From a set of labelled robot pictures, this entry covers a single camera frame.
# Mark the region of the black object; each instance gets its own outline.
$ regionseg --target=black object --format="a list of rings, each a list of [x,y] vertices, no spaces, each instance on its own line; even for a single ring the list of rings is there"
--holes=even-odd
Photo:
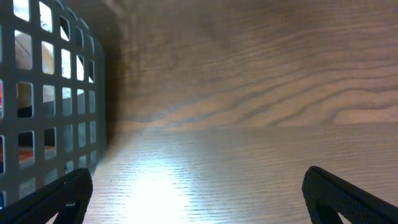
[[[312,223],[398,223],[398,208],[319,168],[305,173],[302,191]]]
[[[83,223],[93,183],[88,169],[77,169],[0,210],[0,223]]]

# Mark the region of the wooden table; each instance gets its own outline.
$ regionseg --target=wooden table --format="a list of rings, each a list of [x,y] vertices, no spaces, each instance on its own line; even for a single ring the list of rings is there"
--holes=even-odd
[[[398,205],[398,3],[69,5],[107,59],[85,223],[309,223],[312,165]]]

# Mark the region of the wood grain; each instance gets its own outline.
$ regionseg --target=wood grain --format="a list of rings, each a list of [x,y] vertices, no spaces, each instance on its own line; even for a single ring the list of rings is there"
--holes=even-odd
[[[106,52],[85,223],[309,223],[312,165],[398,205],[398,2],[69,5]]]

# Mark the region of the brown wood surface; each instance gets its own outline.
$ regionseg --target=brown wood surface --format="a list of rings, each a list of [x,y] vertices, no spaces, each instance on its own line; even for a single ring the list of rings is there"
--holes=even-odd
[[[106,52],[86,223],[309,223],[311,165],[398,205],[398,2],[69,5]]]

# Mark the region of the gray basket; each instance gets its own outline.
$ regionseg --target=gray basket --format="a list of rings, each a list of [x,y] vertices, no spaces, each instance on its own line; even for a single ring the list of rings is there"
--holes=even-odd
[[[28,1],[30,15],[26,21],[14,14],[13,0],[0,0],[0,138],[4,152],[4,172],[0,174],[0,200],[4,198],[4,202],[0,201],[0,207],[4,206],[2,203],[7,206],[18,201],[73,169],[87,167],[94,172],[106,150],[101,44],[82,19],[57,1],[40,0],[50,8],[52,16],[52,31],[43,29],[39,0]],[[65,31],[68,41],[61,38],[61,26],[68,29]],[[17,65],[15,30],[30,36],[31,69]],[[53,45],[52,75],[44,73],[42,41]],[[70,53],[70,78],[63,76],[62,49]],[[83,80],[77,79],[80,65],[77,55],[84,69]],[[31,86],[31,117],[19,114],[21,83]],[[47,96],[44,86],[55,88],[55,101],[44,101]],[[64,96],[67,88],[69,98]],[[20,147],[27,140],[32,141],[32,147]],[[45,146],[51,140],[55,146],[46,151]],[[29,150],[34,153],[33,158],[21,159],[21,154],[29,154]]]

